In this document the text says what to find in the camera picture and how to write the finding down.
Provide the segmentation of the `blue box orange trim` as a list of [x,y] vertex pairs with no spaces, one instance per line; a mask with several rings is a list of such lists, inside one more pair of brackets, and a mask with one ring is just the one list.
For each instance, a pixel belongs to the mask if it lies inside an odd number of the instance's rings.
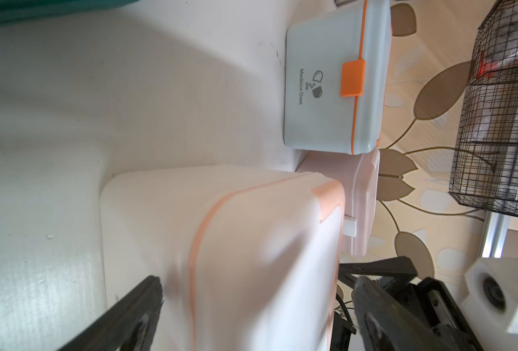
[[376,149],[391,46],[389,1],[353,1],[291,26],[285,145],[352,155]]

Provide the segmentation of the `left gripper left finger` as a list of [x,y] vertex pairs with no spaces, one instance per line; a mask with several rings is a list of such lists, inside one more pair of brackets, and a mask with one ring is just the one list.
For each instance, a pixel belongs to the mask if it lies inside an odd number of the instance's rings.
[[61,350],[150,350],[162,308],[159,277],[148,276]]

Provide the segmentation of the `white box pink trim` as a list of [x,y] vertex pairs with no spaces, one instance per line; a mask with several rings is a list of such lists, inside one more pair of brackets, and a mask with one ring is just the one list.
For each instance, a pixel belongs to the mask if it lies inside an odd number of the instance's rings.
[[153,350],[328,350],[344,209],[319,173],[118,175],[100,197],[108,304],[157,276]]

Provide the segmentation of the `pink first aid box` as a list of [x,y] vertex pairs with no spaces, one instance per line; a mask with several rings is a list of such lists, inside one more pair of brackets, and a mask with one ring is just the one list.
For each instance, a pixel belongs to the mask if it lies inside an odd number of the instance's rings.
[[339,181],[345,190],[345,224],[342,252],[356,257],[367,254],[375,218],[380,151],[349,155],[309,152],[298,173],[316,172]]

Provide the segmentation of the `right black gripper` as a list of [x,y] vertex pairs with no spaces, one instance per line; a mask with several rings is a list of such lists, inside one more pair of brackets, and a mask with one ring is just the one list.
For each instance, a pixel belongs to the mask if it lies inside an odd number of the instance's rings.
[[[376,282],[381,288],[401,290],[395,295],[389,295],[446,342],[450,350],[483,349],[441,281],[427,278],[418,285],[410,283],[418,276],[418,271],[409,257],[339,265],[338,280],[350,288],[355,287],[360,276],[380,276]],[[355,333],[361,336],[357,317],[354,322],[337,314],[334,319],[331,349],[347,350],[351,344],[351,336]]]

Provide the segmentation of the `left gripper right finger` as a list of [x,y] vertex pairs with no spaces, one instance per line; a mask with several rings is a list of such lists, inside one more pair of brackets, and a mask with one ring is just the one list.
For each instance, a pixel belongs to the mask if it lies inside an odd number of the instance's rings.
[[366,350],[451,349],[377,282],[365,276],[355,283],[354,306]]

